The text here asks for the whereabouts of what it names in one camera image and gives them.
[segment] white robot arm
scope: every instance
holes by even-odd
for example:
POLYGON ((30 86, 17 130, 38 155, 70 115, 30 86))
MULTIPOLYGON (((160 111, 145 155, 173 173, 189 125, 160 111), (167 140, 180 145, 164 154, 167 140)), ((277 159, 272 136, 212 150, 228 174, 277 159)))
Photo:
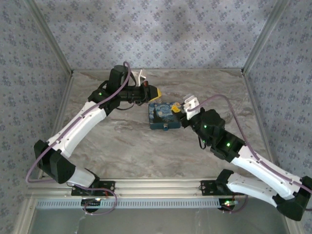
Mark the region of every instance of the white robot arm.
POLYGON ((223 170, 216 180, 220 190, 251 195, 275 206, 283 215, 300 220, 311 197, 312 179, 300 178, 277 167, 257 154, 244 136, 229 100, 223 95, 231 109, 244 140, 225 130, 225 121, 215 110, 205 111, 195 96, 186 96, 181 107, 173 106, 172 112, 180 119, 184 128, 191 126, 200 142, 211 146, 210 151, 255 175, 246 178, 229 170, 223 170))
POLYGON ((88 102, 61 131, 47 142, 39 140, 35 144, 38 166, 60 184, 68 182, 96 188, 99 178, 91 171, 72 164, 68 159, 88 132, 114 109, 118 109, 120 102, 126 101, 140 106, 161 96, 161 92, 147 81, 140 83, 140 74, 137 85, 129 64, 128 67, 115 66, 109 80, 92 92, 88 102), (128 85, 130 77, 135 82, 133 86, 128 85))

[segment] patterned wallpaper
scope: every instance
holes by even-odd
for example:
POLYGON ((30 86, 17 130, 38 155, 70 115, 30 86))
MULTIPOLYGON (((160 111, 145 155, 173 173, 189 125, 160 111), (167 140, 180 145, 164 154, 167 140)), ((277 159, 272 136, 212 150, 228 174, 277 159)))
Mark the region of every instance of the patterned wallpaper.
POLYGON ((0 8, 0 234, 8 234, 34 143, 49 137, 67 79, 24 2, 0 8))
MULTIPOLYGON (((280 166, 312 177, 311 0, 291 0, 248 78, 280 166)), ((303 224, 312 233, 311 212, 303 224)))
POLYGON ((275 0, 36 0, 73 69, 239 68, 275 0))

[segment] marble surface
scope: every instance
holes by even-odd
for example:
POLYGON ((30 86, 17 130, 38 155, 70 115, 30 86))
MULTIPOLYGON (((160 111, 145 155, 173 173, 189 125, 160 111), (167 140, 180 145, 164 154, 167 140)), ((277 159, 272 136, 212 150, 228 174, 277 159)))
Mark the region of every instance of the marble surface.
MULTIPOLYGON (((220 70, 146 70, 150 84, 161 89, 158 102, 182 101, 195 94, 199 101, 225 94, 231 101, 252 146, 268 158, 255 115, 239 73, 220 70)), ((108 79, 109 71, 74 73, 73 87, 65 110, 64 125, 76 115, 87 97, 108 79)), ((226 101, 215 100, 205 109, 216 109, 226 120, 226 129, 241 136, 226 101)), ((222 169, 248 173, 215 157, 198 145, 191 128, 151 130, 148 105, 128 111, 114 110, 93 128, 74 150, 70 160, 101 178, 218 176, 222 169)))

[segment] purple cable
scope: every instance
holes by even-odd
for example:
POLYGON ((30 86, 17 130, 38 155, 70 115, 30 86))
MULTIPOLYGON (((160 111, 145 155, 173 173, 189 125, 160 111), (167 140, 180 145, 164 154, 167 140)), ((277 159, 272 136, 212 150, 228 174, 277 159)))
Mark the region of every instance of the purple cable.
POLYGON ((127 78, 125 79, 124 83, 116 90, 116 92, 114 92, 112 95, 110 95, 108 98, 104 99, 103 101, 100 101, 99 103, 97 103, 96 105, 90 107, 88 110, 86 110, 85 112, 83 112, 81 114, 80 117, 78 117, 68 128, 66 128, 64 130, 64 132, 59 135, 59 137, 57 138, 57 140, 55 142, 53 142, 51 145, 48 146, 48 148, 46 148, 40 155, 39 157, 36 159, 36 161, 34 162, 34 164, 30 167, 27 175, 26 175, 26 182, 27 183, 46 183, 46 182, 53 182, 53 179, 48 179, 48 180, 41 180, 41 179, 34 179, 34 180, 29 180, 30 174, 33 172, 34 168, 36 167, 37 163, 39 163, 39 161, 45 156, 45 154, 51 150, 53 148, 53 146, 56 145, 57 141, 61 141, 62 138, 83 118, 85 117, 91 110, 97 108, 98 106, 102 105, 103 103, 109 101, 110 99, 112 99, 113 97, 115 97, 127 84, 127 82, 130 79, 130 74, 131 74, 131 67, 130 64, 126 61, 123 62, 123 65, 127 65, 128 67, 128 74, 127 74, 127 78))
POLYGON ((105 212, 101 212, 101 213, 90 213, 90 212, 87 212, 87 211, 86 211, 86 208, 87 208, 87 206, 88 206, 89 203, 84 204, 84 206, 83 206, 83 211, 84 211, 87 215, 106 215, 106 214, 112 212, 112 211, 116 208, 116 206, 117 206, 117 196, 116 196, 116 194, 115 194, 112 190, 105 189, 105 188, 87 188, 87 187, 83 187, 83 186, 77 185, 77 184, 75 184, 75 186, 77 186, 77 187, 79 187, 79 188, 81 188, 81 189, 90 190, 90 191, 98 191, 98 190, 100 190, 100 191, 106 191, 106 192, 109 192, 110 194, 112 194, 112 195, 114 196, 114 198, 115 198, 114 205, 111 207, 111 209, 108 210, 108 211, 105 211, 105 212))
MULTIPOLYGON (((229 108, 230 108, 230 111, 231 111, 232 114, 233 114, 233 117, 234 117, 234 119, 235 119, 235 122, 236 122, 236 124, 237 124, 237 126, 238 126, 238 128, 239 128, 239 131, 240 131, 240 133, 242 134, 244 141, 246 142, 247 147, 248 147, 249 150, 252 152, 254 158, 256 158, 257 160, 259 160, 260 158, 258 157, 258 155, 256 154, 256 152, 255 152, 254 149, 252 148, 251 144, 248 142, 247 137, 246 137, 246 135, 244 134, 242 127, 240 126, 240 123, 239 123, 238 118, 237 118, 237 116, 236 116, 236 114, 235 114, 235 111, 234 111, 234 109, 233 109, 233 106, 232 106, 232 104, 230 103, 230 100, 229 100, 225 95, 223 95, 223 94, 216 94, 216 95, 213 95, 212 97, 210 97, 210 98, 204 100, 201 104, 199 104, 199 105, 196 106, 195 108, 188 110, 188 112, 194 111, 194 110, 196 110, 196 109, 202 107, 204 104, 206 104, 206 102, 212 101, 212 100, 214 100, 214 99, 216 99, 216 98, 224 98, 224 99, 226 100, 226 102, 227 102, 227 104, 228 104, 228 106, 229 106, 229 108)), ((290 179, 290 178, 288 178, 287 176, 284 176, 284 175, 282 175, 281 173, 277 172, 276 170, 274 170, 273 168, 271 168, 269 165, 267 165, 265 162, 260 161, 259 163, 261 163, 266 169, 268 169, 270 172, 272 172, 273 174, 277 175, 278 177, 280 177, 280 178, 286 180, 287 182, 292 182, 292 179, 290 179)), ((295 184, 295 185, 297 185, 297 186, 299 186, 300 188, 304 189, 304 190, 307 191, 308 193, 312 194, 312 190, 309 189, 309 188, 307 188, 306 186, 304 186, 304 185, 302 185, 302 184, 299 184, 299 183, 296 182, 296 181, 293 181, 292 183, 295 184)))

